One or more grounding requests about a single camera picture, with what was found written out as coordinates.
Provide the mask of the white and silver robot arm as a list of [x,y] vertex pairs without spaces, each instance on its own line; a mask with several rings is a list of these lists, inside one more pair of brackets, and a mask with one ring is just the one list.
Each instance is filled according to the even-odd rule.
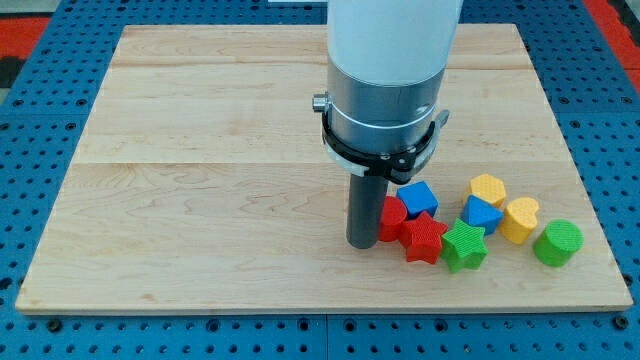
[[330,0],[330,128],[347,146],[399,153],[436,108],[462,0]]

